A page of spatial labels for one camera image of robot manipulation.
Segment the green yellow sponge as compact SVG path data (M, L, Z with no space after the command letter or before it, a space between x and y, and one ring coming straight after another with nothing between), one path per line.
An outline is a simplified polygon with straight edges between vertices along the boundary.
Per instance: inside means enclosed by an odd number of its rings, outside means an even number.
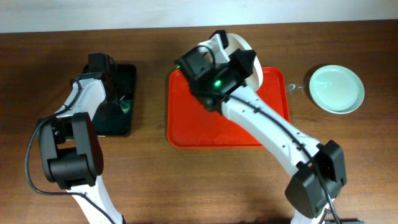
M120 107L124 114L128 114L131 112L131 103L130 102L120 103Z

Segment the mint green plate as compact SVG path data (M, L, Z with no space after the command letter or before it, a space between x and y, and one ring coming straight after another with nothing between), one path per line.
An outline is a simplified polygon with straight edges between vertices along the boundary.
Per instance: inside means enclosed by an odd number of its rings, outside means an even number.
M357 110L365 97L364 85L352 70L340 65L325 65L312 74L308 88L312 100L333 114Z

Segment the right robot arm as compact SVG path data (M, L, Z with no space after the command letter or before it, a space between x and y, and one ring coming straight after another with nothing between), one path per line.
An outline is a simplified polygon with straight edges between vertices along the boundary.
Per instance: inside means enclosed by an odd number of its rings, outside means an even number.
M216 30L176 59L191 94L260 142L291 180L285 196L294 207L292 223L341 223L334 199L347 183L343 149L322 144L274 111L256 93L264 74L254 49L238 34Z

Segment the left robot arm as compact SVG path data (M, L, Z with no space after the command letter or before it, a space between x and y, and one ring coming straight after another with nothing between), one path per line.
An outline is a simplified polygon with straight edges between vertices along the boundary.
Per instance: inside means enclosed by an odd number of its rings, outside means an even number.
M44 174L58 184L60 196L73 197L90 223L124 223L103 182L104 160L92 123L109 93L111 72L86 72L71 81L62 107L40 121L39 140Z

